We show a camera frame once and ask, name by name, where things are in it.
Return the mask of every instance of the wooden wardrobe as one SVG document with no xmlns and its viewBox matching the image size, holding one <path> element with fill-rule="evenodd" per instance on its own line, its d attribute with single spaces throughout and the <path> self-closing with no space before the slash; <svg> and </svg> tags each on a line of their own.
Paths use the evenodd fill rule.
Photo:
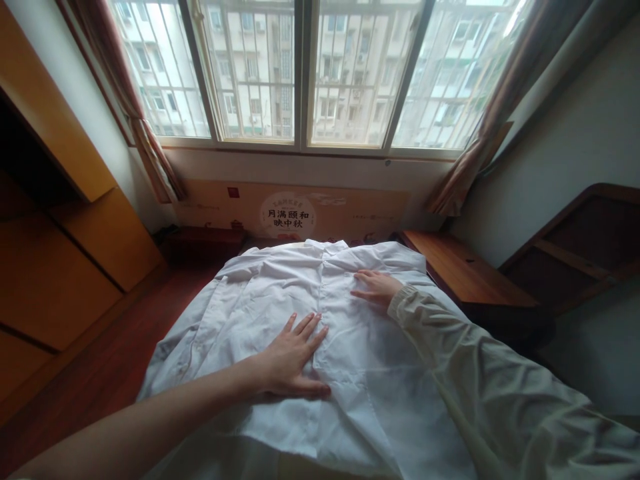
<svg viewBox="0 0 640 480">
<path fill-rule="evenodd" d="M 165 264 L 0 2 L 0 425 Z"/>
</svg>

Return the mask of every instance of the poster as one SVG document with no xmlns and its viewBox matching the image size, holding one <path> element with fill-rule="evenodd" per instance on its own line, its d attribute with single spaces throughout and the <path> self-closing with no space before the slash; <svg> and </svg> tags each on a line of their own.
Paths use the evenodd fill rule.
<svg viewBox="0 0 640 480">
<path fill-rule="evenodd" d="M 182 225 L 244 229 L 256 238 L 386 241 L 401 226 L 409 193 L 185 179 L 174 205 Z"/>
</svg>

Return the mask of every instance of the finger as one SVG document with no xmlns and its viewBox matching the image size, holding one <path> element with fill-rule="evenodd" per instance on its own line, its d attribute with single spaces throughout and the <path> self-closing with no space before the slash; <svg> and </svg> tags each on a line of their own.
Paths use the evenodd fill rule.
<svg viewBox="0 0 640 480">
<path fill-rule="evenodd" d="M 318 334 L 311 339 L 311 341 L 309 342 L 309 348 L 311 349 L 311 353 L 318 350 L 318 347 L 322 343 L 322 340 L 324 340 L 325 337 L 327 336 L 327 332 L 329 332 L 329 327 L 325 325 L 324 327 L 322 327 L 322 330 L 320 330 L 320 332 L 318 332 Z"/>
<path fill-rule="evenodd" d="M 300 320 L 300 323 L 298 323 L 298 325 L 296 326 L 296 328 L 293 329 L 293 332 L 296 335 L 300 335 L 300 332 L 302 332 L 302 330 L 305 329 L 305 327 L 307 326 L 307 324 L 311 321 L 311 319 L 315 316 L 315 313 L 310 313 L 308 314 L 306 317 L 304 317 L 302 320 Z"/>
<path fill-rule="evenodd" d="M 307 341 L 309 339 L 309 337 L 311 336 L 311 334 L 313 333 L 313 331 L 315 330 L 316 326 L 318 325 L 318 322 L 320 321 L 320 319 L 322 318 L 322 313 L 318 313 L 313 320 L 311 320 L 307 326 L 305 327 L 304 330 L 302 330 L 302 333 L 300 334 L 300 336 L 302 338 L 304 338 L 305 341 Z"/>
<path fill-rule="evenodd" d="M 292 387 L 297 395 L 304 397 L 326 397 L 331 394 L 331 388 L 326 383 L 302 376 L 293 381 Z"/>
<path fill-rule="evenodd" d="M 355 278 L 356 280 L 363 281 L 367 285 L 371 281 L 371 277 L 365 275 L 364 273 L 356 273 L 356 274 L 354 274 L 353 278 Z"/>
<path fill-rule="evenodd" d="M 354 297 L 362 298 L 364 300 L 371 300 L 373 298 L 372 292 L 363 292 L 362 290 L 352 290 L 351 294 Z"/>
<path fill-rule="evenodd" d="M 298 316 L 298 314 L 296 312 L 293 312 L 291 314 L 291 316 L 289 317 L 289 320 L 287 321 L 287 324 L 282 329 L 283 332 L 290 332 L 291 331 L 291 329 L 293 328 L 293 323 L 295 322 L 295 318 L 297 316 Z"/>
</svg>

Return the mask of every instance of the window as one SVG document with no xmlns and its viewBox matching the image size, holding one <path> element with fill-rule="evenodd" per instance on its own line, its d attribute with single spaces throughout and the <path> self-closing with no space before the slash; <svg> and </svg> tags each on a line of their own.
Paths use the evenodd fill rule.
<svg viewBox="0 0 640 480">
<path fill-rule="evenodd" d="M 291 41 L 291 17 L 280 16 L 280 39 Z"/>
<path fill-rule="evenodd" d="M 220 18 L 220 10 L 211 10 L 209 12 L 211 18 L 211 28 L 220 31 L 222 30 L 222 18 Z"/>
<path fill-rule="evenodd" d="M 260 99 L 251 99 L 251 113 L 254 115 L 260 115 L 262 113 Z"/>
<path fill-rule="evenodd" d="M 282 136 L 283 137 L 291 136 L 291 119 L 290 118 L 282 119 Z"/>
<path fill-rule="evenodd" d="M 224 75 L 225 77 L 231 76 L 231 65 L 229 64 L 229 58 L 227 57 L 227 52 L 216 52 L 215 54 L 216 60 L 218 60 L 218 70 L 220 71 L 220 75 Z"/>
<path fill-rule="evenodd" d="M 232 93 L 225 94 L 225 105 L 227 106 L 227 113 L 236 114 L 238 110 L 235 106 L 235 97 Z"/>
<path fill-rule="evenodd" d="M 160 50 L 158 50 L 157 47 L 152 47 L 149 49 L 149 51 L 151 52 L 151 56 L 155 64 L 155 70 L 157 72 L 164 72 L 165 64 L 162 62 L 162 55 L 160 55 Z"/>
<path fill-rule="evenodd" d="M 122 18 L 122 20 L 124 21 L 131 20 L 131 17 L 133 15 L 131 14 L 131 9 L 129 8 L 128 3 L 116 2 L 115 7 L 118 10 L 118 13 L 120 14 L 120 17 Z"/>
<path fill-rule="evenodd" d="M 138 15 L 140 16 L 140 20 L 149 21 L 149 16 L 147 15 L 147 9 L 145 8 L 145 4 L 142 2 L 136 2 L 135 6 L 138 9 Z"/>
<path fill-rule="evenodd" d="M 242 30 L 253 31 L 253 15 L 250 13 L 242 12 L 240 14 L 242 20 Z"/>
<path fill-rule="evenodd" d="M 291 50 L 282 50 L 280 60 L 280 75 L 285 80 L 291 79 Z"/>
<path fill-rule="evenodd" d="M 258 78 L 258 62 L 255 57 L 247 57 L 247 78 Z"/>
<path fill-rule="evenodd" d="M 396 63 L 398 63 L 396 59 L 387 59 L 385 62 L 385 70 L 382 74 L 382 85 L 389 85 L 392 82 Z"/>
<path fill-rule="evenodd" d="M 178 106 L 175 104 L 175 98 L 173 98 L 172 93 L 167 94 L 167 100 L 169 101 L 169 106 L 171 107 L 171 110 L 178 111 Z"/>
<path fill-rule="evenodd" d="M 145 51 L 144 46 L 142 44 L 134 45 L 133 51 L 137 55 L 137 61 L 140 64 L 140 68 L 142 70 L 151 70 L 151 64 L 149 63 L 149 58 L 147 56 L 147 52 Z"/>
<path fill-rule="evenodd" d="M 315 0 L 304 15 L 295 0 L 106 1 L 159 135 L 380 157 L 464 148 L 535 4 Z"/>
<path fill-rule="evenodd" d="M 291 110 L 291 88 L 290 87 L 282 87 L 281 102 L 282 102 L 282 110 L 284 111 Z"/>
<path fill-rule="evenodd" d="M 162 92 L 160 92 L 160 90 L 150 90 L 149 95 L 151 96 L 151 100 L 155 105 L 155 108 L 158 110 L 165 109 L 165 101 L 162 99 Z"/>
<path fill-rule="evenodd" d="M 375 113 L 373 114 L 374 121 L 382 120 L 382 117 L 385 114 L 385 108 L 387 107 L 387 102 L 378 102 L 375 104 Z"/>
<path fill-rule="evenodd" d="M 327 17 L 327 31 L 343 32 L 346 24 L 347 18 L 344 15 L 329 15 Z"/>
</svg>

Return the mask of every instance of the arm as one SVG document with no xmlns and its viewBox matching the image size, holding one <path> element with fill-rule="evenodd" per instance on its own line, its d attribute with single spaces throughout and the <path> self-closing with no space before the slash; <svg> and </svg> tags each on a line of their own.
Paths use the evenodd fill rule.
<svg viewBox="0 0 640 480">
<path fill-rule="evenodd" d="M 210 418 L 260 392 L 322 397 L 302 368 L 327 334 L 307 342 L 320 314 L 293 329 L 296 314 L 264 352 L 114 413 L 22 466 L 11 478 L 137 479 Z"/>
<path fill-rule="evenodd" d="M 388 308 L 432 370 L 481 473 L 506 478 L 631 478 L 640 435 L 598 413 L 581 393 L 438 300 L 378 272 L 352 292 Z"/>
</svg>

